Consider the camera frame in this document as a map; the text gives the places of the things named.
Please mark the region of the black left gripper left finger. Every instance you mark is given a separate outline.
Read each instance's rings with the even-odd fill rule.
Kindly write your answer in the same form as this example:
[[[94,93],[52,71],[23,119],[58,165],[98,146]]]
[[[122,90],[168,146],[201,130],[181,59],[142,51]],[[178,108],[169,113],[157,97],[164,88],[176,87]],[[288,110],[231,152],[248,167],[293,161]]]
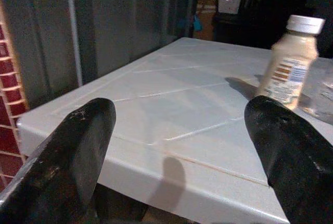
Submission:
[[[69,113],[1,193],[1,223],[77,223],[89,207],[116,123],[95,98]]]

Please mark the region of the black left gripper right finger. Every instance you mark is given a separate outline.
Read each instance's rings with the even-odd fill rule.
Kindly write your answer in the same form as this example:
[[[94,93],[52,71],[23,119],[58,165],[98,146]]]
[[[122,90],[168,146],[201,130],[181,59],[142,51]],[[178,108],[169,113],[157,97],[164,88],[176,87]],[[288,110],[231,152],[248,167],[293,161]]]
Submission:
[[[332,145],[305,119],[266,96],[245,125],[267,182],[290,223],[332,223]]]

